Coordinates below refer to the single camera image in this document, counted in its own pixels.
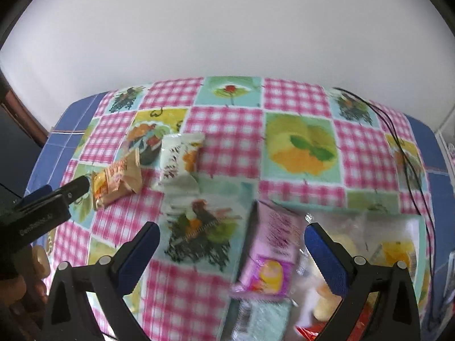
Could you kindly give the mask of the person's left hand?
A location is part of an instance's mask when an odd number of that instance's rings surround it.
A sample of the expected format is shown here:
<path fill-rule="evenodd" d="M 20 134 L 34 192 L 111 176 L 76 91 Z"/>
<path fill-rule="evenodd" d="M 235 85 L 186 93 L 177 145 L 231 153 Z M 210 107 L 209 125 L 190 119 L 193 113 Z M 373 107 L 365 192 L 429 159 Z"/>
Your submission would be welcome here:
<path fill-rule="evenodd" d="M 48 316 L 44 280 L 50 263 L 41 245 L 1 247 L 1 331 L 41 332 Z"/>

